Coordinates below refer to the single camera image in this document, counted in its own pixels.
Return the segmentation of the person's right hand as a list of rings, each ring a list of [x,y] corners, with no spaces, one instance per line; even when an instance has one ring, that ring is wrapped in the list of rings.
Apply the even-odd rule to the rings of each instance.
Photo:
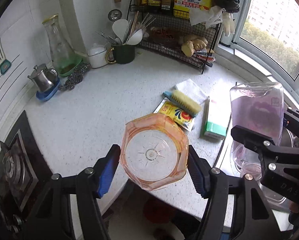
[[[289,209],[292,213],[299,213],[299,204],[290,202]]]

